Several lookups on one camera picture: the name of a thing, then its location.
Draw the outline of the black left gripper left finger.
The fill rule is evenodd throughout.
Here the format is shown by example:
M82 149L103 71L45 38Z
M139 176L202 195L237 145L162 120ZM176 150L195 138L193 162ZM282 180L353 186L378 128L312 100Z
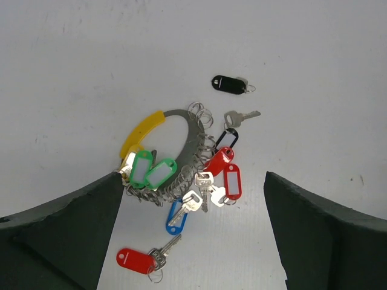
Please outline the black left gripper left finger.
M1 218L1 289L96 289L123 196L112 172Z

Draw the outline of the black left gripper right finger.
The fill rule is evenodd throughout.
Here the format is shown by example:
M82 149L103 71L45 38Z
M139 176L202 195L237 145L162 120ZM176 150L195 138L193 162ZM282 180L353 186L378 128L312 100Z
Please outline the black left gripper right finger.
M386 289L386 220L273 172L264 197L287 289Z

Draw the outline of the large grey keyring yellow handle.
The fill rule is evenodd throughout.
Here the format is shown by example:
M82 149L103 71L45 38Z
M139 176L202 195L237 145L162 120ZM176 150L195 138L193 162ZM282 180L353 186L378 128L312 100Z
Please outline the large grey keyring yellow handle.
M188 134L183 149L176 159L177 172L157 189L135 188L129 183L128 155L142 150L141 141L166 118L178 116L187 121ZM120 150L122 166L118 172L122 175L124 192L136 197L139 201L149 201L157 206L166 202L174 202L187 193L194 181L196 173L203 171L205 164L212 158L215 151L215 139L206 133L213 125L210 110L200 102L191 103L187 109L157 111L146 117L126 138Z

